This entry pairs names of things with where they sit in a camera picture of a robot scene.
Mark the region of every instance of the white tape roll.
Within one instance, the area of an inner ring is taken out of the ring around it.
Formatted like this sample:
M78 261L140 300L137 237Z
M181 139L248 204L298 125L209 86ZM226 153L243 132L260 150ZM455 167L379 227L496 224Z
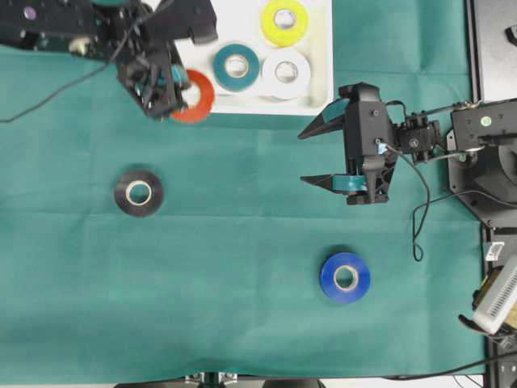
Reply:
M266 58L262 76L272 97L295 99L307 91L312 72L303 55L292 48L283 48Z

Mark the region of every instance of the metal bracket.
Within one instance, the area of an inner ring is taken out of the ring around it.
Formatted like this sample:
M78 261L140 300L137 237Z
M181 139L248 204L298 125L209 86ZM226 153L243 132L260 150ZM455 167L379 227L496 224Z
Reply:
M237 382L237 376L236 373L219 372L219 383L224 383L225 385L233 384Z
M185 376L185 382L187 384L202 384L204 382L204 373L195 373Z
M191 375L185 376L185 382L187 384L196 384L196 385L209 383L207 380L205 380L205 376L207 374L214 374L214 373L202 372L202 373L191 374ZM233 384L233 383L237 382L237 377L238 377L237 373L218 372L217 373L217 384L219 384L219 386Z

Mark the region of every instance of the black tape roll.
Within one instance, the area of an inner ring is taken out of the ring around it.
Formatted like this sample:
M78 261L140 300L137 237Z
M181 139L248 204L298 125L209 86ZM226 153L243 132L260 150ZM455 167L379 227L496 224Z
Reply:
M130 196L132 189L137 186L146 187L149 192L149 195L142 202L136 202ZM115 201L119 208L130 216L150 216L162 205L162 182L150 171L129 171L122 175L122 178L116 184Z

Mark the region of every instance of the tape roll hole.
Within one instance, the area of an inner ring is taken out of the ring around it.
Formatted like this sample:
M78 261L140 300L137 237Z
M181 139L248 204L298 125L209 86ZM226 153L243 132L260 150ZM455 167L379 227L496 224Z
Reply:
M291 10L280 10L275 14L275 24L281 30L290 30L296 22L296 14Z
M201 101L201 89L195 83L191 83L191 87L183 93L183 100L189 107L195 107Z
M275 75L282 83L293 83L298 79L298 67L289 61L280 62L276 66Z
M343 265L334 273L334 283L345 293L353 291L359 284L359 273L355 268Z
M143 180L131 182L126 188L126 199L133 206L147 205L152 196L153 189Z
M242 55L232 55L225 61L225 71L232 78L243 78L250 71L250 63Z

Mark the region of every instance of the white tray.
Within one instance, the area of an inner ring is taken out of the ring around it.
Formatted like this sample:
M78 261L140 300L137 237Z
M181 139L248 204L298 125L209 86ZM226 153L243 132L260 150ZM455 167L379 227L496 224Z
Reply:
M334 99L332 0L301 2L309 13L309 28L304 39L292 48L305 55L313 77L307 92L297 99L273 99L260 76L252 87L239 93L222 88L214 77L213 59L227 44L247 45L256 52L261 64L268 54L278 49L266 40L260 27L266 0L212 0L217 14L219 40L201 46L194 46L189 40L178 42L185 67L200 71L212 81L216 90L214 113L316 116ZM195 91L192 90L184 92L187 102L195 99L193 94Z

